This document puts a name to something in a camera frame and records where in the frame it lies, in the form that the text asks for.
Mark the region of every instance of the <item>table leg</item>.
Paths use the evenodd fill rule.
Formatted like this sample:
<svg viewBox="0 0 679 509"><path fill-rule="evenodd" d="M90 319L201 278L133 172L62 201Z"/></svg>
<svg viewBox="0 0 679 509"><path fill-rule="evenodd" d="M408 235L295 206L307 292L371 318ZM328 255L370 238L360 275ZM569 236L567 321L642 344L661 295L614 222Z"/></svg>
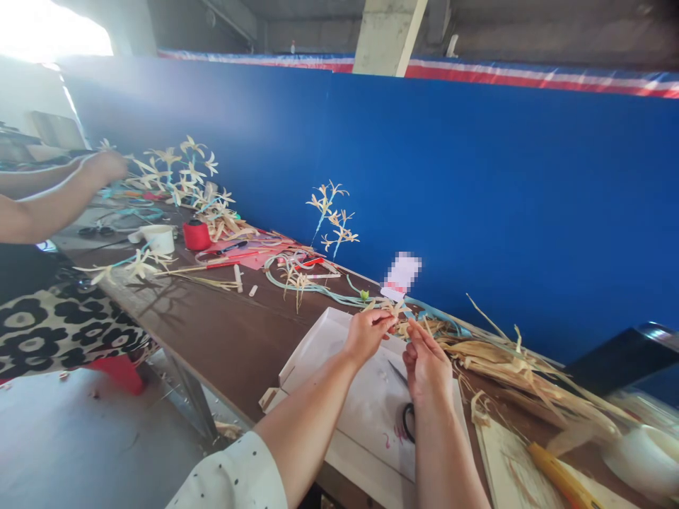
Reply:
<svg viewBox="0 0 679 509"><path fill-rule="evenodd" d="M179 382L187 395L187 400L193 409L193 412L187 411L187 405L183 404L178 406L179 411L187 417L189 422L205 438L212 440L216 444L224 441L224 437L219 434L214 425L214 419L207 404L207 399L205 399L201 383L167 350L165 350L165 355L174 367L179 377Z"/></svg>

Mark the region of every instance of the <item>red spool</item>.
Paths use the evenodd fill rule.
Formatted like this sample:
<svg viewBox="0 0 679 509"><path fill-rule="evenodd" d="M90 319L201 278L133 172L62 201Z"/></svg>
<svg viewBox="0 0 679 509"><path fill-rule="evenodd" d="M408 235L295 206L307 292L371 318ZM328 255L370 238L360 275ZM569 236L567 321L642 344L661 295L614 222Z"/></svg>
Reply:
<svg viewBox="0 0 679 509"><path fill-rule="evenodd" d="M203 251L212 245L210 232L207 224L201 223L197 219L192 219L184 223L184 243L186 248L192 251Z"/></svg>

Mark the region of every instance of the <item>polka dot sleeve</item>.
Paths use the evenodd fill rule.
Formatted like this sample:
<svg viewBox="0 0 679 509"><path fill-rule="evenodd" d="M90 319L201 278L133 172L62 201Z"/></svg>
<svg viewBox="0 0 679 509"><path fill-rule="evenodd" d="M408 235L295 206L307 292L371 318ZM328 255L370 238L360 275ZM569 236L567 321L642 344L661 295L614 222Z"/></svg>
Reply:
<svg viewBox="0 0 679 509"><path fill-rule="evenodd" d="M184 508L287 508L281 475L259 435L246 433L202 460L167 506Z"/></svg>

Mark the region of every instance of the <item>hand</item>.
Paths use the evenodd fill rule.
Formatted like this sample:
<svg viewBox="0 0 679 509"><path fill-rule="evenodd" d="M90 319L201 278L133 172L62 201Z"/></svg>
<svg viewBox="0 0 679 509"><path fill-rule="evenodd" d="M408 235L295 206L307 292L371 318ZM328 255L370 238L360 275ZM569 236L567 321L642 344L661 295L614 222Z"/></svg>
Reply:
<svg viewBox="0 0 679 509"><path fill-rule="evenodd" d="M418 406L441 399L453 404L453 366L446 353L433 337L412 318L408 320L411 342L403 352L403 362L408 372L408 388L417 409Z"/></svg>
<svg viewBox="0 0 679 509"><path fill-rule="evenodd" d="M352 318L349 336L343 352L356 361L360 369L368 359L377 353L380 342L389 339L388 332L394 332L397 320L387 310L359 312Z"/></svg>
<svg viewBox="0 0 679 509"><path fill-rule="evenodd" d="M105 151L87 156L82 162L83 168L91 170L93 175L102 178L104 185L127 176L127 159L116 151Z"/></svg>

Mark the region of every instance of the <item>gray floor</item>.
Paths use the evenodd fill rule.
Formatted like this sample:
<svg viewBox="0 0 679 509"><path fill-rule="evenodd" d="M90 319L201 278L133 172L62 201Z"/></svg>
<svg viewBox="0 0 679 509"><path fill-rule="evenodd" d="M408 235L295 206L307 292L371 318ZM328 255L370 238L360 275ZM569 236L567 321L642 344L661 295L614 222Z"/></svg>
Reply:
<svg viewBox="0 0 679 509"><path fill-rule="evenodd" d="M0 387L1 507L163 508L212 448L151 378L138 397L84 369Z"/></svg>

